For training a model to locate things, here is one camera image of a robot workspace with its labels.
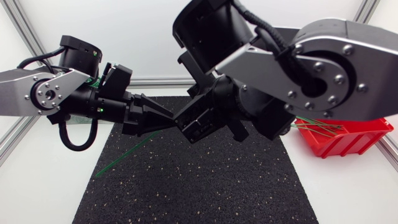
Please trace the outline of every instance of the screw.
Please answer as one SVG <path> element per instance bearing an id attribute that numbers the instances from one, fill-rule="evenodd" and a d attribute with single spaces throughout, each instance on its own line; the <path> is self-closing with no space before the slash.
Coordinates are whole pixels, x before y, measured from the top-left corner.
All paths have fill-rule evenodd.
<path id="1" fill-rule="evenodd" d="M 304 105 L 304 107 L 305 107 L 305 109 L 307 109 L 307 110 L 313 110 L 314 105 L 313 105 L 313 103 L 306 102 L 305 105 Z"/>
<path id="2" fill-rule="evenodd" d="M 366 93 L 368 91 L 368 87 L 364 83 L 361 83 L 358 85 L 356 91 L 360 93 Z"/>
<path id="3" fill-rule="evenodd" d="M 323 116 L 326 117 L 326 118 L 331 118 L 331 112 L 326 111 L 326 112 L 323 113 Z"/>
<path id="4" fill-rule="evenodd" d="M 338 102 L 338 99 L 337 99 L 336 96 L 330 96 L 329 99 L 328 99 L 328 102 L 329 102 L 331 105 L 336 105 L 337 102 Z"/>
<path id="5" fill-rule="evenodd" d="M 284 108 L 285 108 L 285 110 L 287 110 L 287 111 L 292 111 L 292 110 L 293 110 L 293 106 L 290 105 L 290 104 L 288 104 L 288 103 L 285 104 Z"/>
<path id="6" fill-rule="evenodd" d="M 303 53 L 303 51 L 304 51 L 303 45 L 297 44 L 295 46 L 294 50 L 293 50 L 293 53 L 294 54 L 301 54 L 301 53 Z"/>
<path id="7" fill-rule="evenodd" d="M 296 98 L 296 96 L 297 96 L 297 93 L 294 91 L 290 91 L 287 93 L 287 97 L 289 97 L 290 99 L 294 99 L 294 98 Z"/>
<path id="8" fill-rule="evenodd" d="M 322 70 L 325 68 L 325 65 L 322 62 L 317 62 L 315 65 L 313 65 L 313 69 L 316 72 L 322 72 Z"/>
<path id="9" fill-rule="evenodd" d="M 354 53 L 354 47 L 351 44 L 347 44 L 343 47 L 343 54 L 349 56 Z"/>
<path id="10" fill-rule="evenodd" d="M 335 77 L 335 83 L 337 84 L 337 85 L 341 85 L 341 84 L 343 84 L 344 83 L 344 76 L 343 75 L 336 75 L 336 77 Z"/>

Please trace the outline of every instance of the metal bracket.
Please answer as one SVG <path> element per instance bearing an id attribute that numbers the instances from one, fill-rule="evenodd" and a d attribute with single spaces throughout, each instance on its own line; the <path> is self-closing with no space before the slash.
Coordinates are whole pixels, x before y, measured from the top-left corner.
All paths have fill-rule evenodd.
<path id="1" fill-rule="evenodd" d="M 1 72 L 0 95 L 7 97 L 0 98 L 0 104 L 7 106 L 0 108 L 0 115 L 37 116 L 54 114 L 57 109 L 59 110 L 57 105 L 89 77 L 89 75 L 76 70 L 58 77 L 51 73 L 23 69 Z M 36 91 L 32 91 L 35 85 L 39 85 L 39 87 Z M 40 109 L 35 105 L 41 105 L 43 108 Z"/>
<path id="2" fill-rule="evenodd" d="M 348 75 L 340 65 L 331 60 L 301 55 L 298 55 L 297 58 L 308 67 L 314 77 L 327 84 L 324 94 L 317 97 L 306 96 L 301 86 L 294 83 L 284 73 L 271 52 L 249 44 L 241 47 L 218 64 L 216 71 L 300 109 L 298 113 L 302 116 L 307 111 L 319 113 L 322 116 L 322 111 L 334 108 L 347 96 L 349 89 Z M 337 76 L 346 81 L 336 83 Z"/>

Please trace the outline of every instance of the red plastic container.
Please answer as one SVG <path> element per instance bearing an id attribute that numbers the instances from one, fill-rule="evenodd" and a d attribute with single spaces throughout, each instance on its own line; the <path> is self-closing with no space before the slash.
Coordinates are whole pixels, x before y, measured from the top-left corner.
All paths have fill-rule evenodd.
<path id="1" fill-rule="evenodd" d="M 380 138 L 388 132 L 394 130 L 391 124 L 384 118 L 374 121 L 330 121 L 320 120 L 327 124 L 341 124 L 342 130 L 333 129 L 337 133 L 336 136 L 329 138 L 316 132 L 306 129 L 299 129 L 301 135 L 304 137 L 308 145 L 310 145 L 314 154 L 318 157 L 326 158 L 328 156 L 358 153 L 362 155 L 373 144 L 378 142 Z M 295 124 L 305 124 L 306 121 L 297 119 Z M 331 133 L 325 131 L 318 126 L 304 126 L 311 128 L 321 133 L 330 135 Z"/>

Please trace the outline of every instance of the speckled mat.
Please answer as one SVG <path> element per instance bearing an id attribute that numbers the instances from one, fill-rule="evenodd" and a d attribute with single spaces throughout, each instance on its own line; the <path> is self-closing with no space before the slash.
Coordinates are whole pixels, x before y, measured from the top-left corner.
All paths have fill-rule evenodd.
<path id="1" fill-rule="evenodd" d="M 186 97 L 158 97 L 177 112 Z M 317 223 L 280 141 L 251 123 L 243 142 L 226 128 L 191 145 L 177 128 L 163 130 L 101 177 L 100 170 L 142 141 L 116 124 L 74 223 Z"/>

